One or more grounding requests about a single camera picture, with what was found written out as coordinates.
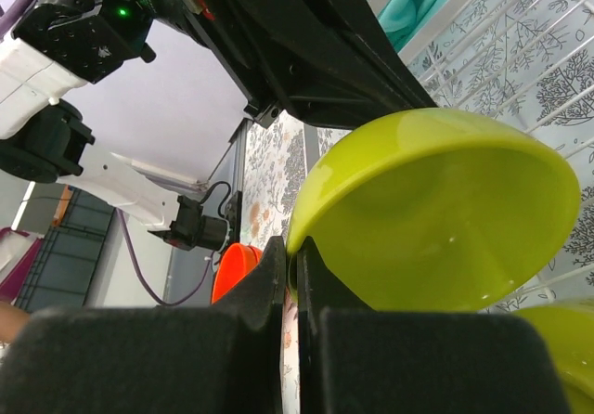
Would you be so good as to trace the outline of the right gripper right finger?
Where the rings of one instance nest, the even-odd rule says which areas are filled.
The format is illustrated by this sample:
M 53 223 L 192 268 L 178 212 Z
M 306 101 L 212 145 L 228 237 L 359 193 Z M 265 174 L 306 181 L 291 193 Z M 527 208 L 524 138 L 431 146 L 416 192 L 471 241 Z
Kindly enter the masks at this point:
M 510 315 L 382 312 L 297 252 L 304 413 L 566 413 L 536 330 Z

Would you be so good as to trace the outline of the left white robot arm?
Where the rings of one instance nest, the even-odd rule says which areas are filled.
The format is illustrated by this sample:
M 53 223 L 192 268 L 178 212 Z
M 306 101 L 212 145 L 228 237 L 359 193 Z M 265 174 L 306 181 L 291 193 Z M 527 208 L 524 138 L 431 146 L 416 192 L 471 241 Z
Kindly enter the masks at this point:
M 208 48 L 263 127 L 286 111 L 352 130 L 434 104 L 368 0 L 15 0 L 1 18 L 2 170 L 79 188 L 177 248 L 223 250 L 232 222 L 103 149 L 64 98 L 127 60 L 153 61 L 154 21 Z

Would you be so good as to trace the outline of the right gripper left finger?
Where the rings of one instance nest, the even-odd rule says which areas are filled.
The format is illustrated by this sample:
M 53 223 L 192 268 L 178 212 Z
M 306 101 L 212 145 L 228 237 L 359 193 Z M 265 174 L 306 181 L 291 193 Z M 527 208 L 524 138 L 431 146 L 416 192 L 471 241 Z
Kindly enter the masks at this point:
M 279 413 L 284 241 L 207 307 L 47 309 L 1 367 L 5 413 Z

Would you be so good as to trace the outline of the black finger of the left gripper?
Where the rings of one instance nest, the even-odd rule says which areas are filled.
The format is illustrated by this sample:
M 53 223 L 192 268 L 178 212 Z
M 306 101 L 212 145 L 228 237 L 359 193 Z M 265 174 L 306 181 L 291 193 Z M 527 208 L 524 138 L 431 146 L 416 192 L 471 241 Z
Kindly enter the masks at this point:
M 211 49 L 268 126 L 282 111 L 354 129 L 433 99 L 398 57 L 367 0 L 199 0 Z

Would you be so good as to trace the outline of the lime green bowl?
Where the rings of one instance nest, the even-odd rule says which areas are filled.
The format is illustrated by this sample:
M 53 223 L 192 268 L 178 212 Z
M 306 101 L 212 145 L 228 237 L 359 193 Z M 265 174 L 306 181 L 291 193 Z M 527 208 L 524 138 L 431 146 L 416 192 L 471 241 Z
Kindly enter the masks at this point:
M 593 300 L 569 299 L 513 313 L 542 337 L 573 413 L 593 411 Z
M 561 249 L 579 213 L 555 149 L 462 110 L 397 112 L 344 136 L 296 198 L 290 258 L 311 239 L 376 310 L 477 311 Z

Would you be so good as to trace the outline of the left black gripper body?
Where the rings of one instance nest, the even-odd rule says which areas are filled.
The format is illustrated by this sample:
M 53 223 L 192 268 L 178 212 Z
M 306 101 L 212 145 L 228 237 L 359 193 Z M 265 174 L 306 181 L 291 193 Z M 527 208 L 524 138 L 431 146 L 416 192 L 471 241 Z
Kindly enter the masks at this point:
M 51 58 L 126 61 L 155 55 L 147 47 L 158 11 L 152 0 L 39 0 L 36 47 Z

